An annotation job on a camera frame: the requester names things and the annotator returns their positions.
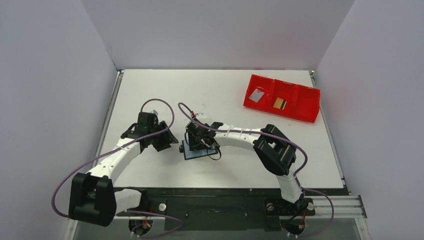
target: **gray wall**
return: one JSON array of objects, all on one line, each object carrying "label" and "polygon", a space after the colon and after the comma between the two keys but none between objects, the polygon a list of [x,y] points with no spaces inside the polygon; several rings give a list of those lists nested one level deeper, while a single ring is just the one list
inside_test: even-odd
[{"label": "gray wall", "polygon": [[315,69],[354,0],[81,0],[118,68]]},{"label": "gray wall", "polygon": [[356,0],[316,70],[375,240],[423,239],[424,1]]},{"label": "gray wall", "polygon": [[94,156],[116,70],[79,0],[2,0],[0,73],[0,238],[61,239],[50,197]]}]

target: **purple cable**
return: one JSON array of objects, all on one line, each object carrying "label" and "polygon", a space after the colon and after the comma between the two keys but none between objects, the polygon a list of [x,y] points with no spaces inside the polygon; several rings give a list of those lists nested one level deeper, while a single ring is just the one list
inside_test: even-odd
[{"label": "purple cable", "polygon": [[78,172],[78,170],[82,169],[83,167],[85,167],[85,166],[89,165],[90,163],[92,163],[92,162],[94,162],[94,161],[96,161],[96,160],[98,160],[98,159],[101,159],[101,158],[106,157],[106,156],[108,156],[108,155],[114,154],[114,153],[116,153],[116,152],[118,152],[118,151],[121,151],[121,150],[122,150],[121,148],[125,148],[126,146],[129,146],[129,145],[131,145],[131,144],[133,144],[133,143],[135,143],[135,142],[139,142],[139,141],[141,141],[141,140],[143,140],[143,139],[146,139],[146,138],[149,138],[149,137],[152,137],[152,136],[155,136],[155,135],[158,135],[158,134],[164,133],[164,132],[166,132],[166,131],[168,131],[168,130],[170,129],[170,127],[174,124],[174,120],[175,120],[174,110],[172,109],[171,105],[169,105],[166,101],[164,101],[164,100],[162,100],[162,99],[159,99],[159,98],[152,98],[152,99],[147,100],[147,101],[143,104],[143,106],[142,106],[142,108],[141,108],[141,109],[143,109],[143,107],[144,107],[147,103],[152,102],[152,101],[159,101],[159,102],[162,102],[162,103],[166,104],[166,105],[168,106],[168,108],[171,110],[172,120],[171,120],[171,123],[169,124],[169,126],[168,126],[168,127],[166,127],[166,128],[165,128],[165,129],[163,129],[163,130],[160,130],[160,131],[157,131],[157,132],[154,132],[154,133],[150,133],[150,134],[147,134],[147,135],[145,135],[145,136],[142,136],[142,137],[136,138],[136,139],[134,139],[134,140],[132,140],[132,141],[130,141],[130,142],[125,143],[125,144],[124,144],[124,145],[122,145],[121,147],[118,147],[118,148],[113,149],[112,151],[108,151],[108,152],[106,152],[106,153],[103,153],[103,154],[101,154],[101,155],[98,155],[98,156],[96,156],[93,160],[90,160],[90,161],[88,161],[88,162],[86,162],[86,163],[83,163],[83,164],[81,164],[80,166],[78,166],[77,168],[75,168],[73,171],[71,171],[68,175],[66,175],[66,176],[64,177],[64,179],[62,179],[62,181],[60,181],[59,185],[57,185],[56,189],[55,189],[55,190],[54,190],[54,192],[53,192],[53,195],[51,196],[51,201],[50,201],[50,203],[51,203],[51,207],[53,208],[53,211],[54,211],[56,214],[58,214],[59,216],[64,217],[64,218],[69,218],[69,215],[67,215],[67,214],[65,214],[65,213],[60,212],[60,211],[59,211],[59,209],[56,207],[55,199],[56,199],[56,195],[58,194],[59,189],[61,189],[62,185],[63,185],[63,184],[66,182],[66,180],[68,180],[68,179],[69,179],[72,175],[74,175],[76,172]]},{"label": "purple cable", "polygon": [[[162,233],[159,233],[159,234],[156,234],[156,235],[152,235],[152,236],[143,236],[143,235],[141,235],[141,236],[140,236],[140,238],[142,238],[142,239],[154,239],[154,238],[162,237],[163,235],[167,235],[167,234],[170,234],[170,233],[173,233],[173,232],[177,231],[177,230],[178,230],[178,229],[180,229],[180,228],[183,226],[183,224],[184,224],[184,222],[183,222],[181,219],[176,218],[176,217],[173,217],[173,216],[162,215],[162,214],[153,213],[153,212],[147,212],[147,211],[133,211],[133,210],[127,210],[126,212],[127,212],[127,213],[131,213],[131,214],[143,214],[143,215],[148,215],[148,216],[162,217],[162,218],[171,219],[171,220],[174,220],[174,221],[177,221],[177,222],[179,222],[179,223],[180,223],[180,225],[179,225],[179,226],[177,226],[177,227],[175,227],[175,228],[173,228],[173,229],[171,229],[171,230],[169,230],[169,231],[165,231],[165,232],[162,232]],[[143,225],[143,224],[141,223],[141,224],[139,224],[139,225],[137,225],[137,226],[133,227],[133,228],[131,229],[131,232],[132,232],[132,233],[135,233],[136,229],[137,229],[137,228],[139,228],[139,227],[141,227],[142,225]]]},{"label": "purple cable", "polygon": [[[227,130],[219,130],[219,129],[214,129],[214,128],[211,128],[211,127],[208,127],[208,126],[206,126],[206,125],[203,125],[202,123],[200,123],[200,122],[198,122],[198,121],[194,121],[193,120],[193,118],[192,117],[190,117],[182,108],[181,108],[181,106],[184,106],[188,111],[190,111],[190,112],[192,112],[192,110],[186,105],[186,104],[184,104],[183,102],[179,102],[178,103],[178,108],[179,108],[179,110],[182,112],[182,114],[184,114],[190,121],[192,121],[193,123],[196,123],[197,125],[199,125],[200,127],[202,127],[202,128],[205,128],[205,129],[208,129],[208,130],[211,130],[211,131],[215,131],[215,132],[220,132],[220,133],[226,133],[227,132]],[[230,131],[229,131],[230,133],[241,133],[242,131],[240,131],[240,130],[235,130],[235,129],[231,129]],[[300,171],[300,170],[302,170],[305,166],[306,166],[306,164],[308,163],[308,155],[306,154],[306,152],[305,152],[305,150],[303,150],[299,145],[297,145],[296,143],[294,143],[294,142],[292,142],[292,141],[290,141],[290,140],[287,140],[287,139],[285,139],[285,138],[282,138],[282,137],[280,137],[280,136],[276,136],[276,135],[272,135],[272,134],[269,134],[269,133],[266,133],[266,132],[261,132],[261,131],[243,131],[243,133],[244,134],[259,134],[259,135],[263,135],[263,136],[267,136],[267,137],[271,137],[271,138],[274,138],[274,139],[278,139],[278,140],[280,140],[280,141],[283,141],[283,142],[285,142],[285,143],[287,143],[287,144],[289,144],[290,146],[292,146],[292,147],[294,147],[294,148],[296,148],[296,149],[298,149],[302,154],[303,154],[303,156],[304,156],[304,162],[303,162],[303,164],[296,170],[296,171],[294,171],[294,173],[293,173],[293,176],[295,176],[296,177],[296,175],[298,174],[298,172]],[[315,232],[312,232],[312,233],[308,233],[308,234],[305,234],[305,235],[299,235],[298,237],[309,237],[309,236],[313,236],[313,235],[316,235],[316,234],[319,234],[319,233],[321,233],[322,231],[324,231],[326,228],[328,228],[328,226],[333,222],[333,219],[334,219],[334,205],[333,205],[333,202],[331,201],[331,199],[329,198],[329,196],[327,196],[326,194],[324,194],[323,192],[320,192],[320,191],[317,191],[317,190],[314,190],[314,189],[309,189],[309,188],[303,188],[302,186],[301,186],[301,184],[300,184],[300,182],[299,182],[299,180],[298,180],[298,178],[296,177],[296,182],[297,182],[297,184],[299,185],[299,187],[302,189],[302,190],[304,190],[304,191],[306,191],[306,192],[312,192],[312,193],[316,193],[316,194],[319,194],[319,195],[322,195],[322,196],[324,196],[325,198],[327,198],[328,199],[328,201],[330,202],[330,205],[331,205],[331,218],[330,218],[330,220],[328,221],[328,223],[323,227],[323,228],[321,228],[320,230],[317,230],[317,231],[315,231]]]}]

